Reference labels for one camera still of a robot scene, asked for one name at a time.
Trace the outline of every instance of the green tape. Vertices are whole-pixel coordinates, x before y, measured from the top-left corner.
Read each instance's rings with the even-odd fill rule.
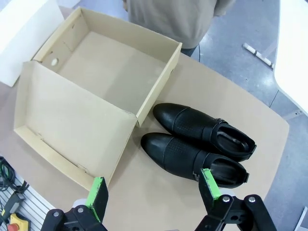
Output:
[[[213,199],[217,200],[221,196],[221,192],[214,180],[211,170],[208,168],[205,168],[205,169],[202,169],[201,172],[205,178],[205,182],[207,183],[208,188],[210,189]]]
[[[91,187],[91,190],[90,190],[90,193],[87,197],[87,201],[86,201],[86,204],[85,206],[88,207],[89,209],[91,209],[96,217],[96,219],[99,221],[99,217],[94,209],[94,201],[95,201],[95,198],[99,192],[99,189],[101,187],[101,184],[103,182],[103,180],[105,180],[103,177],[96,177],[94,178],[94,182],[92,184],[92,187]]]

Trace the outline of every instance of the person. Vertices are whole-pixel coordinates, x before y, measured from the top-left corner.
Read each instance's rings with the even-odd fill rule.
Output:
[[[208,31],[235,0],[123,0],[129,21],[182,42],[191,56]]]

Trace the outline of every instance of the shoe insole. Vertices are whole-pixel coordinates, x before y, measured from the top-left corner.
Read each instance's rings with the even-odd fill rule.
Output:
[[[231,128],[221,127],[217,132],[218,143],[229,152],[248,152],[249,145],[243,135]]]
[[[211,173],[217,183],[236,184],[241,181],[241,171],[232,163],[217,159],[211,165]]]

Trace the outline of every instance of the ribbed metal surface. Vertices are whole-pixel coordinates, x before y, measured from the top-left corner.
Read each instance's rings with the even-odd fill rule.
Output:
[[[24,180],[17,175],[15,183],[20,185]],[[9,188],[7,191],[0,192],[0,200],[2,206],[6,204],[13,190]],[[31,230],[40,231],[46,214],[54,207],[47,202],[41,195],[39,195],[32,187],[29,187],[25,193],[25,201],[21,203],[21,206],[17,210],[18,213],[28,218],[31,221]],[[1,225],[0,231],[6,231],[4,224]]]

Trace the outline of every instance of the person's torso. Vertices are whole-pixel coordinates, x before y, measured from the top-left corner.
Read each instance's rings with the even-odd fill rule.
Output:
[[[183,43],[198,45],[209,29],[216,0],[127,0],[129,20]]]

